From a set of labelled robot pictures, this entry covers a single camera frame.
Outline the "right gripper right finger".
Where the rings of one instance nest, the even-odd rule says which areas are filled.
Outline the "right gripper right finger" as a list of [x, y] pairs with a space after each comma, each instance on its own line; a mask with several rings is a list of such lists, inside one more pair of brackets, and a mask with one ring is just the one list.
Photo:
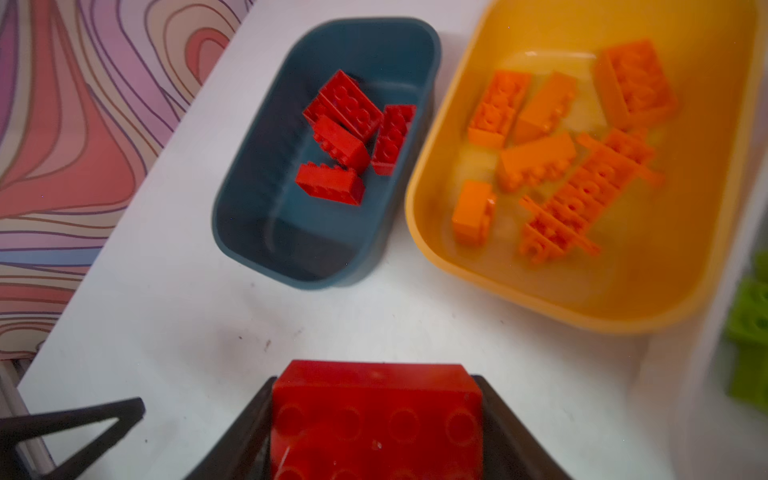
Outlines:
[[489, 480], [570, 480], [498, 392], [481, 375], [472, 376], [482, 392], [483, 472]]

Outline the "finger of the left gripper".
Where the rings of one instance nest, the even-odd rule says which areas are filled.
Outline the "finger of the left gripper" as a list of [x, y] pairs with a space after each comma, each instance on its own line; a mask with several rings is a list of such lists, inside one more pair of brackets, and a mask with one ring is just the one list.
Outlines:
[[[143, 419], [141, 398], [45, 414], [8, 417], [1, 420], [2, 479], [77, 479], [103, 454], [114, 447]], [[17, 452], [17, 445], [34, 438], [115, 419], [101, 435], [46, 474], [34, 476]]]

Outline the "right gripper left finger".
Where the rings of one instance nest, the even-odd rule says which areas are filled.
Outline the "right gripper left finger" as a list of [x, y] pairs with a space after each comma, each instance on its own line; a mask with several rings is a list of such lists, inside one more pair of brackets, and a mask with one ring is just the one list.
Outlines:
[[276, 380], [276, 376], [267, 379], [186, 479], [270, 478], [272, 391]]

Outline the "red lego brick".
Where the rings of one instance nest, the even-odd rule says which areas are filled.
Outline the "red lego brick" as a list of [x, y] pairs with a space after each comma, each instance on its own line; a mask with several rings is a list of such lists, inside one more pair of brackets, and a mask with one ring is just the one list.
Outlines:
[[272, 388], [273, 479], [480, 479], [483, 394], [458, 364], [294, 360]]
[[371, 166], [377, 175], [389, 176], [393, 173], [416, 112], [416, 105], [385, 107], [371, 159]]
[[353, 170], [340, 166], [307, 163], [299, 167], [295, 183], [309, 196], [360, 206], [365, 185]]
[[383, 112], [363, 93], [358, 83], [342, 70], [338, 70], [319, 90], [304, 109], [303, 116], [311, 126], [321, 116], [326, 116], [345, 127], [363, 143], [373, 137], [383, 120]]
[[327, 116], [313, 125], [313, 138], [342, 167], [362, 174], [370, 164], [366, 145], [344, 127]]

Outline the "orange lego chassis plate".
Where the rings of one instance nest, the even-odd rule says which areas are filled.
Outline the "orange lego chassis plate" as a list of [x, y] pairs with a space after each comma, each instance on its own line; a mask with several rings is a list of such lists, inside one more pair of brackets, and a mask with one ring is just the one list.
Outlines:
[[520, 200], [532, 217], [522, 227], [518, 252], [532, 264], [562, 258], [575, 248], [599, 255], [601, 248], [588, 232], [608, 207], [636, 179], [654, 187], [664, 183], [664, 176], [649, 168], [656, 150], [642, 136], [613, 128], [601, 139], [581, 133], [577, 143], [587, 155], [565, 183], [543, 203], [528, 196]]

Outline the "small orange lego brick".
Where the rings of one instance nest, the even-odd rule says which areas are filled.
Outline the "small orange lego brick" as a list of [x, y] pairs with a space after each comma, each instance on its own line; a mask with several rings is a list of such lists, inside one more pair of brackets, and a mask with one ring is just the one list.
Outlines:
[[488, 182], [468, 180], [462, 185], [451, 218], [457, 242], [480, 247], [488, 239], [496, 208], [496, 194]]

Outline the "long green lego brick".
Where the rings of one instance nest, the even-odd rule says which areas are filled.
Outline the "long green lego brick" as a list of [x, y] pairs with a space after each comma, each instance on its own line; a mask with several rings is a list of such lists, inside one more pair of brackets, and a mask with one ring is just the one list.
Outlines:
[[740, 281], [725, 324], [737, 347], [729, 395], [767, 413], [767, 250], [758, 250], [753, 270]]

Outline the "orange lego brick bottom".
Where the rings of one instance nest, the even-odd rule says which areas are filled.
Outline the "orange lego brick bottom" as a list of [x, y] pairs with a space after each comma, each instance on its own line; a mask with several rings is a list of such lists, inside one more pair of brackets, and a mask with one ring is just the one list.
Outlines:
[[532, 75], [496, 70], [468, 124], [468, 140], [481, 147], [502, 149], [530, 86]]

